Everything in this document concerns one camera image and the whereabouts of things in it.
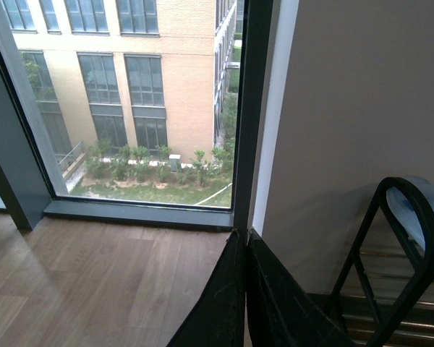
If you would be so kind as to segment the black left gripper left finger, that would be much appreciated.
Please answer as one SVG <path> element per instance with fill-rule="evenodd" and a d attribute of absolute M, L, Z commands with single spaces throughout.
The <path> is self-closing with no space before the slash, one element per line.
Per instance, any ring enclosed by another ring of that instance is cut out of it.
<path fill-rule="evenodd" d="M 196 305 L 169 346 L 243 346 L 245 236 L 231 232 Z"/>

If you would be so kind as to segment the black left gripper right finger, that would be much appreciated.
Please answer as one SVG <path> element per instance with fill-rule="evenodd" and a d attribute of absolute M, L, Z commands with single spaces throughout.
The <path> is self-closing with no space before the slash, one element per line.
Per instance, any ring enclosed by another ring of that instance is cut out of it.
<path fill-rule="evenodd" d="M 253 346 L 354 346 L 256 231 L 246 246 L 247 318 Z"/>

